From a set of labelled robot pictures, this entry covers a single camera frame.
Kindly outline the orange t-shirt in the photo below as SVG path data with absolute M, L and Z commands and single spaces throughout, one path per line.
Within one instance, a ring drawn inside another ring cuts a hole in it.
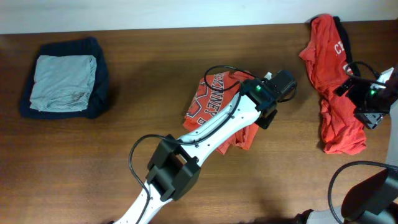
M 192 103 L 185 114 L 183 127 L 193 131 L 217 115 L 235 96 L 239 87 L 234 84 L 252 77 L 243 72 L 223 72 L 202 78 Z M 217 151 L 225 154 L 231 145 L 248 150 L 259 126 L 252 124 L 240 129 L 221 144 Z

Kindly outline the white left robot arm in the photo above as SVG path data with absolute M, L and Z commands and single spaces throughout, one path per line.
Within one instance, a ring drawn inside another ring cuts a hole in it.
M 267 79 L 245 80 L 233 99 L 205 124 L 178 139 L 161 136 L 146 179 L 139 182 L 141 193 L 117 222 L 149 223 L 164 205 L 182 198 L 215 149 L 275 108 L 281 94 L 277 87 Z

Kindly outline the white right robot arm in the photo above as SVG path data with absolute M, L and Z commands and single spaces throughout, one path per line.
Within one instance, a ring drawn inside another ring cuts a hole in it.
M 397 223 L 397 68 L 393 68 L 385 88 L 376 93 L 378 104 L 389 109 L 391 135 L 385 163 L 354 161 L 341 166 L 332 176 L 327 192 L 328 210 L 299 213 L 291 223 Z M 343 204 L 334 207 L 332 190 L 337 176 L 353 166 L 380 167 L 382 171 L 352 187 Z

